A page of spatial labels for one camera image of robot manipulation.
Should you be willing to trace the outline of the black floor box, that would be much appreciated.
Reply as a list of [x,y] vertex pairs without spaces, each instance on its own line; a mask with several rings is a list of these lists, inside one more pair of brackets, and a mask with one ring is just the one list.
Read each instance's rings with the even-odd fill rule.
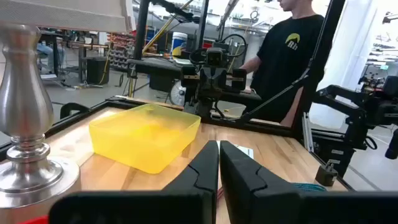
[[92,85],[105,85],[109,82],[109,62],[106,57],[92,57],[86,61],[86,82]]

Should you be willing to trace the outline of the black background table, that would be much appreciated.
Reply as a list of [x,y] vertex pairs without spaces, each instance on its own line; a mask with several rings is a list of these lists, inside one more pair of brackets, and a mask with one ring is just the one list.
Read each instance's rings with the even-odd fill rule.
[[170,60],[159,58],[143,58],[142,60],[127,59],[137,73],[149,76],[149,87],[153,90],[169,92],[175,80],[180,79],[182,66]]

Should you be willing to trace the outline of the red plastic item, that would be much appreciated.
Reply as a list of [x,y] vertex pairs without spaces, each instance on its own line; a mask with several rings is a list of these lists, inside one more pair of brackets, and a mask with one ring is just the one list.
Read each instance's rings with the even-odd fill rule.
[[49,219],[47,215],[44,215],[41,217],[35,217],[27,221],[20,222],[18,224],[49,224]]

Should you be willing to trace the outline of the dark wall charger plug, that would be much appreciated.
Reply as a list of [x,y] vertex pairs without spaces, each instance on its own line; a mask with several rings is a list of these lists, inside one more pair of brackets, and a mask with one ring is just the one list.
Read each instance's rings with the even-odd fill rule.
[[338,172],[334,169],[334,163],[332,161],[328,161],[325,165],[321,165],[318,168],[315,180],[325,187],[331,187],[333,186],[337,176]]

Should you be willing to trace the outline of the white round fan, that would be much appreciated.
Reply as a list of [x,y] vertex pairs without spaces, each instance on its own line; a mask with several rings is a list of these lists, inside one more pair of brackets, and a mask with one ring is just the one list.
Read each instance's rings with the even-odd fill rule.
[[181,81],[177,80],[170,91],[170,102],[173,105],[184,106],[186,88],[181,85]]

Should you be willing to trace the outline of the silver table lamp white shade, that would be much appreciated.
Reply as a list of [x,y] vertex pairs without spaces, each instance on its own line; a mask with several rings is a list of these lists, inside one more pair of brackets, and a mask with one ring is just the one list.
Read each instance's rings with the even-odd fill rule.
[[49,158],[45,142],[53,108],[37,66],[41,27],[125,32],[132,0],[0,0],[0,132],[12,142],[0,165],[0,211],[51,205],[80,187],[79,166]]

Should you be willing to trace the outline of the white and blue bucket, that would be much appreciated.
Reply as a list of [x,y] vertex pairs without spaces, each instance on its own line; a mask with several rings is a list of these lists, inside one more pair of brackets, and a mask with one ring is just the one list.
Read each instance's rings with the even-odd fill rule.
[[173,59],[177,58],[178,56],[181,56],[182,51],[185,50],[186,48],[187,39],[188,39],[187,34],[181,32],[173,32],[172,49],[170,53]]

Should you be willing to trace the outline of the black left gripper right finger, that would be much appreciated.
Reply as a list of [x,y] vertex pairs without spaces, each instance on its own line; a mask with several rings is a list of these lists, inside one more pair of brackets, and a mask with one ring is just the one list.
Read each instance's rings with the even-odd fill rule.
[[398,224],[398,192],[308,192],[228,141],[221,181],[231,224]]

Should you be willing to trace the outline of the person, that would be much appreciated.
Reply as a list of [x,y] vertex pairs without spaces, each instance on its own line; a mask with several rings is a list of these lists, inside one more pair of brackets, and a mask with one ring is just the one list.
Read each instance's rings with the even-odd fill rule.
[[274,25],[257,54],[241,69],[252,73],[250,89],[265,102],[290,86],[308,67],[324,17],[313,10],[313,0],[278,0],[292,16]]
[[[47,68],[48,68],[48,71],[52,73],[53,70],[54,70],[53,48],[51,48],[51,47],[49,47],[47,45],[38,43],[37,50],[40,53],[43,53],[43,54],[45,54],[47,56]],[[57,58],[58,58],[58,66],[61,67],[62,63],[63,63],[64,55],[65,55],[65,51],[61,47],[61,45],[58,45],[57,52],[58,52],[58,56],[57,56]]]

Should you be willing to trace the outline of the yellow translucent plastic bin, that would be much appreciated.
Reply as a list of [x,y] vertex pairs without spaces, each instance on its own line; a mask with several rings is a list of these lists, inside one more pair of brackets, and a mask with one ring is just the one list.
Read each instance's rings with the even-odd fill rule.
[[145,104],[89,123],[95,153],[148,174],[162,172],[195,139],[201,118]]

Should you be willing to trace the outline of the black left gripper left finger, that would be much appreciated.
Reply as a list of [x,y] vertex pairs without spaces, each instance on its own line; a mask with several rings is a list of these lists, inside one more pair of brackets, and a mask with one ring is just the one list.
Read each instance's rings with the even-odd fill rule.
[[215,224],[219,148],[208,141],[162,190],[84,191],[57,201],[49,224]]

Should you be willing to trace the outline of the parts bin shelving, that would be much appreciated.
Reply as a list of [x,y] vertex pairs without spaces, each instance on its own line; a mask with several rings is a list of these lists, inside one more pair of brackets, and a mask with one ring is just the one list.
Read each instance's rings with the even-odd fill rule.
[[133,65],[128,64],[133,59],[135,36],[124,33],[107,33],[107,41],[110,43],[109,66],[115,70],[127,72]]

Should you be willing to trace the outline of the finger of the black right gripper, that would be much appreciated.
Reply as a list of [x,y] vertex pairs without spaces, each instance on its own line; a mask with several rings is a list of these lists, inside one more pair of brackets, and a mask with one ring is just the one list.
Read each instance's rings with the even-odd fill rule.
[[213,75],[213,88],[222,92],[226,85],[227,71],[224,68],[216,68]]
[[213,91],[212,89],[212,74],[210,67],[203,67],[200,70],[200,94],[209,95]]

